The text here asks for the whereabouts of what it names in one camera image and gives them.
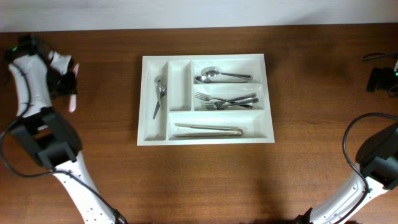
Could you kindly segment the white plastic cutlery tray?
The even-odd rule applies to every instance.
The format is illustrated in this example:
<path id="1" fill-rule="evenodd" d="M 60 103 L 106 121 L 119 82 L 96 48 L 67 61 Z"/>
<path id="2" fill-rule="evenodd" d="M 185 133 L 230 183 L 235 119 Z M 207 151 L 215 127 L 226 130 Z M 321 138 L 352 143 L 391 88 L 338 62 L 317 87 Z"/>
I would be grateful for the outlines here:
<path id="1" fill-rule="evenodd" d="M 248 81 L 247 83 L 201 84 L 194 80 L 206 67 L 217 67 L 222 72 L 252 75 L 252 80 L 217 75 L 207 77 L 212 81 Z M 167 94 L 162 98 L 163 110 L 155 119 L 157 103 L 155 78 L 161 76 L 167 85 Z M 200 92 L 212 97 L 229 100 L 256 93 L 259 102 L 253 108 L 240 106 L 225 110 L 208 110 L 203 101 L 195 98 Z M 175 134 L 193 132 L 177 128 L 176 123 L 241 128 L 242 136 L 176 138 Z M 267 85 L 264 54 L 237 55 L 179 55 L 144 56 L 142 58 L 141 97 L 137 127 L 137 145 L 190 145 L 190 144 L 247 144 L 273 143 L 271 104 Z"/>

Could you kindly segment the steel fork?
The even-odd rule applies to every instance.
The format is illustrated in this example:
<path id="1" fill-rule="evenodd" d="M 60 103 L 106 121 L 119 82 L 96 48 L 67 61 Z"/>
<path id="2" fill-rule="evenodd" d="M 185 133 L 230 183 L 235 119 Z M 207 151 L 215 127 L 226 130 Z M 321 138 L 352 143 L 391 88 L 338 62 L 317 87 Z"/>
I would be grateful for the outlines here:
<path id="1" fill-rule="evenodd" d="M 219 100 L 222 101 L 222 98 L 216 98 L 216 97 L 212 97 L 210 95 L 204 94 L 204 93 L 200 93 L 200 92 L 196 92 L 195 93 L 195 98 L 198 98 L 199 100 L 203 100 L 203 101 L 211 101 L 211 100 Z M 244 108 L 253 108 L 253 105 L 241 105 L 241 107 Z"/>
<path id="2" fill-rule="evenodd" d="M 208 110 L 225 110 L 230 107 L 235 107 L 235 106 L 240 106 L 243 108 L 253 108 L 253 104 L 256 104 L 259 102 L 258 98 L 248 98 L 246 100 L 241 100 L 238 102 L 229 102 L 229 101 L 217 101 L 214 103 L 205 103 L 205 108 Z"/>
<path id="3" fill-rule="evenodd" d="M 240 96 L 240 97 L 237 97 L 237 98 L 233 98 L 233 99 L 229 99 L 229 100 L 223 100 L 222 102 L 225 102 L 225 101 L 238 102 L 238 101 L 241 101 L 241 100 L 246 100 L 248 98 L 257 98 L 257 94 L 256 93 L 250 93 L 248 95 Z"/>

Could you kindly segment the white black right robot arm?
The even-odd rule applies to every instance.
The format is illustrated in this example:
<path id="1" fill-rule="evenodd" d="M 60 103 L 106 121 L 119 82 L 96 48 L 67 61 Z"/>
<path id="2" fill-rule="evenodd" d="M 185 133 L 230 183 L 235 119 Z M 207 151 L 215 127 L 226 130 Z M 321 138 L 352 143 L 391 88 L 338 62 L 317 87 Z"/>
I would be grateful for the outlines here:
<path id="1" fill-rule="evenodd" d="M 369 117 L 387 118 L 393 123 L 365 140 L 352 161 L 346 148 L 348 134 L 359 120 Z M 309 208 L 294 223 L 348 223 L 371 200 L 397 187 L 397 116 L 385 113 L 358 116 L 345 130 L 342 151 L 353 173 L 327 201 Z"/>

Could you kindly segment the small steel teaspoon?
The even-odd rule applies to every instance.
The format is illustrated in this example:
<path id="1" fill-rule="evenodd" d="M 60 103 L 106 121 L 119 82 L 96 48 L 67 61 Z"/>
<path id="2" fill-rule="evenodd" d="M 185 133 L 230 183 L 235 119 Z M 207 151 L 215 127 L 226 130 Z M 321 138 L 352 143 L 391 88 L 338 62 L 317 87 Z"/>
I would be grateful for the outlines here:
<path id="1" fill-rule="evenodd" d="M 167 85 L 158 82 L 158 89 L 159 89 L 159 99 L 158 99 L 159 108 L 160 110 L 163 110 L 162 98 L 167 94 Z"/>
<path id="2" fill-rule="evenodd" d="M 162 83 L 162 77 L 161 77 L 161 76 L 156 77 L 155 80 L 154 80 L 154 82 L 155 82 L 155 91 L 156 91 L 157 103 L 156 103 L 156 106 L 155 106 L 155 110 L 154 110 L 154 114 L 153 114 L 153 119 L 156 118 L 157 113 L 158 113 L 158 111 L 160 110 L 160 108 L 159 108 L 159 103 L 158 103 L 158 99 L 159 99 L 158 82 L 161 82 L 161 83 Z"/>

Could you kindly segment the steel table knife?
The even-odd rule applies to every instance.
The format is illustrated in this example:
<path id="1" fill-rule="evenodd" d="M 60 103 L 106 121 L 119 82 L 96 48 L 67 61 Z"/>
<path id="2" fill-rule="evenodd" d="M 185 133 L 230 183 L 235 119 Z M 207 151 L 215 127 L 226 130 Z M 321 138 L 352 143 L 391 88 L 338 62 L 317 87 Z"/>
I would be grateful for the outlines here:
<path id="1" fill-rule="evenodd" d="M 191 129 L 193 132 L 175 134 L 176 138 L 199 138 L 199 137 L 227 137 L 242 136 L 244 131 L 241 128 L 229 126 L 209 126 L 199 124 L 174 124 L 177 128 Z"/>

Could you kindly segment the white plastic knife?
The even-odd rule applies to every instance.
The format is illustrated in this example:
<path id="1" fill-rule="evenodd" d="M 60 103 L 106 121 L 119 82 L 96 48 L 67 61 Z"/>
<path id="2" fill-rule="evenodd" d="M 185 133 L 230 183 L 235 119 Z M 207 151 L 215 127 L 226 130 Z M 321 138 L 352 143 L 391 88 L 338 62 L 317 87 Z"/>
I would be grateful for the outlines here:
<path id="1" fill-rule="evenodd" d="M 80 66 L 80 64 L 77 63 L 77 64 L 75 65 L 74 69 L 73 69 L 73 72 L 74 72 L 74 74 L 75 74 L 75 81 L 77 81 L 77 78 L 78 78 L 79 66 Z M 69 108 L 68 108 L 68 110 L 69 110 L 70 113 L 73 113 L 73 112 L 76 110 L 76 97 L 77 97 L 77 94 L 76 94 L 76 93 L 75 93 L 75 94 L 72 94 L 72 95 L 70 96 L 70 103 L 69 103 Z"/>

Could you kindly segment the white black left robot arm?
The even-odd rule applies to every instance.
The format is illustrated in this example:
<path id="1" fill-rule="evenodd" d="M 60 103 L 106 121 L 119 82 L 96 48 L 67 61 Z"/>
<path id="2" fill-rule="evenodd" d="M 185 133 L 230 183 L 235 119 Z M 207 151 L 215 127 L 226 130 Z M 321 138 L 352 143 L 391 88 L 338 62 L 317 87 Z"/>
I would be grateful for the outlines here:
<path id="1" fill-rule="evenodd" d="M 86 168 L 82 141 L 74 127 L 53 107 L 58 96 L 69 96 L 76 110 L 79 65 L 71 55 L 58 53 L 48 42 L 24 35 L 5 51 L 16 84 L 16 118 L 1 133 L 11 134 L 45 172 L 67 191 L 85 223 L 126 223 L 126 218 L 98 192 Z"/>

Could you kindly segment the steel tablespoon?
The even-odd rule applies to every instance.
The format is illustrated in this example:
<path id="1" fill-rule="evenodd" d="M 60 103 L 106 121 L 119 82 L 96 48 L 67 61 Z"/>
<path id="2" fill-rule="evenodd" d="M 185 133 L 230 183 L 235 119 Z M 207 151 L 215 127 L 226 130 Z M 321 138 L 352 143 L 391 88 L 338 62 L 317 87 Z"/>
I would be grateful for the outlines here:
<path id="1" fill-rule="evenodd" d="M 252 80 L 252 75 L 243 75 L 243 74 L 235 74 L 235 73 L 226 73 L 219 70 L 217 67 L 206 67 L 201 70 L 201 75 L 206 77 L 215 77 L 217 75 L 226 75 L 229 77 L 242 78 L 244 80 Z"/>
<path id="2" fill-rule="evenodd" d="M 212 81 L 210 78 L 203 77 L 203 76 L 195 76 L 194 80 L 197 83 L 201 84 L 212 84 L 212 83 L 247 83 L 248 81 L 234 81 L 234 82 L 227 82 L 227 81 Z"/>

